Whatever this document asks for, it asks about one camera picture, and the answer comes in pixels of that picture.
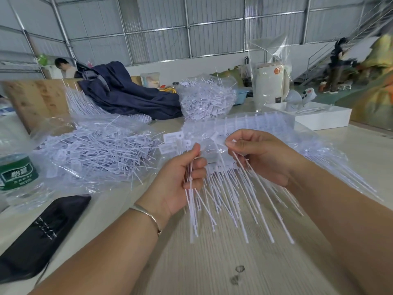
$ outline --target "green bottle label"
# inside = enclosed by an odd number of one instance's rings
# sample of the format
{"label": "green bottle label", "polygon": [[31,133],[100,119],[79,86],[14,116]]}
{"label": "green bottle label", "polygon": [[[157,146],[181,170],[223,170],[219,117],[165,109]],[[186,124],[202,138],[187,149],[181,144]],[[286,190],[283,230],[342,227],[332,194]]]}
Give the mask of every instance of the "green bottle label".
{"label": "green bottle label", "polygon": [[38,178],[38,172],[29,157],[0,166],[0,190],[26,185]]}

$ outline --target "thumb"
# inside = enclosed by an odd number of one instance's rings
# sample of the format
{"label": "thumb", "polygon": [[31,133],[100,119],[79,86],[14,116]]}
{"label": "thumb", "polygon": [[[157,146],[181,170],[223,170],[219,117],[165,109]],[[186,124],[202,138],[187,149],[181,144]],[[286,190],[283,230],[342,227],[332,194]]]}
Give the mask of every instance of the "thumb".
{"label": "thumb", "polygon": [[242,154],[243,156],[247,154],[260,154],[263,152],[263,145],[261,142],[250,142],[246,140],[226,141],[228,149]]}
{"label": "thumb", "polygon": [[185,167],[191,161],[193,161],[195,157],[199,156],[199,153],[200,153],[200,145],[198,143],[195,143],[194,147],[190,151],[184,152],[183,154],[180,154],[174,159],[176,160],[176,163],[179,163],[181,166]]}

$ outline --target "forearm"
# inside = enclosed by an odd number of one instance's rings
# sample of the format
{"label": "forearm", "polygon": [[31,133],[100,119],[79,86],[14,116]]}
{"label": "forearm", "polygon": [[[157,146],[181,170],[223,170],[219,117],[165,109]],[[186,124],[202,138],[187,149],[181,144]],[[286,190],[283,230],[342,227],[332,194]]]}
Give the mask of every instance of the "forearm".
{"label": "forearm", "polygon": [[393,212],[314,163],[291,173],[288,189],[369,294],[392,294]]}
{"label": "forearm", "polygon": [[128,210],[31,295],[128,295],[157,239],[157,227],[150,217]]}

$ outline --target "hand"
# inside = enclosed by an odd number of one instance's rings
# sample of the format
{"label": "hand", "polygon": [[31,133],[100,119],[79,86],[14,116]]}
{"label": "hand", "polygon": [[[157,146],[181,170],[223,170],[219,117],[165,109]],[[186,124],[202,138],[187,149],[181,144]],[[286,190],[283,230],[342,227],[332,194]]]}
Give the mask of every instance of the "hand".
{"label": "hand", "polygon": [[229,154],[236,155],[243,167],[247,168],[248,158],[257,174],[283,187],[288,185],[294,167],[306,160],[280,139],[264,131],[239,129],[229,135],[225,143]]}
{"label": "hand", "polygon": [[203,187],[203,178],[206,177],[204,167],[208,162],[202,157],[194,159],[199,153],[200,145],[196,143],[190,151],[167,161],[147,191],[136,201],[157,219],[161,229],[173,214],[187,204],[185,189],[190,188],[190,183],[184,183],[184,176],[189,163],[193,162],[192,188],[200,190]]}

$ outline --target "person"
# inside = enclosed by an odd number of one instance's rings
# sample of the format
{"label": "person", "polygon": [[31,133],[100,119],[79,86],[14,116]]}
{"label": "person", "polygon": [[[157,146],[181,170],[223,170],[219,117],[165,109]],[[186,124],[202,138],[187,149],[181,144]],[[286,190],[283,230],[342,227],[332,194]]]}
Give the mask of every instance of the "person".
{"label": "person", "polygon": [[339,39],[334,45],[334,49],[331,52],[330,61],[330,73],[327,79],[323,93],[337,94],[338,93],[338,81],[340,79],[342,71],[342,56],[344,44],[348,42],[346,37]]}
{"label": "person", "polygon": [[[393,212],[350,188],[275,136],[240,129],[226,139],[229,153],[264,178],[287,188],[368,294],[393,294]],[[157,243],[157,227],[186,205],[183,183],[193,161],[193,188],[201,189],[207,162],[195,144],[169,160],[137,201],[31,292],[31,295],[129,294]]]}
{"label": "person", "polygon": [[55,65],[58,69],[61,69],[66,73],[66,79],[73,79],[75,73],[78,71],[76,67],[72,66],[66,59],[63,58],[56,58]]}

